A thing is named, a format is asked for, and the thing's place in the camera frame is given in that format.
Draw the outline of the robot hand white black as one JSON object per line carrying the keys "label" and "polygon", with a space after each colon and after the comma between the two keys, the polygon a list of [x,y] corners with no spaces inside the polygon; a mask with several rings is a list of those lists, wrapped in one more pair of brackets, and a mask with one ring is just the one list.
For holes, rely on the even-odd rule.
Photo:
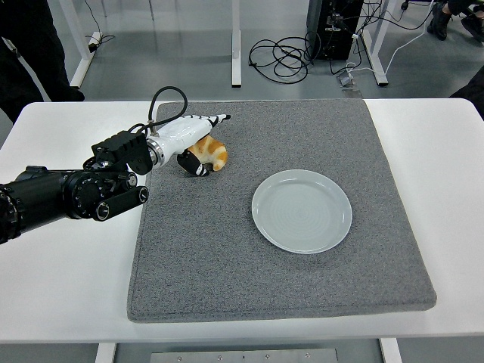
{"label": "robot hand white black", "polygon": [[214,139],[210,132],[230,118],[228,114],[189,115],[160,127],[147,139],[153,165],[163,166],[175,156],[180,167],[191,175],[209,175],[207,166],[219,171],[228,161],[228,152],[226,146]]}

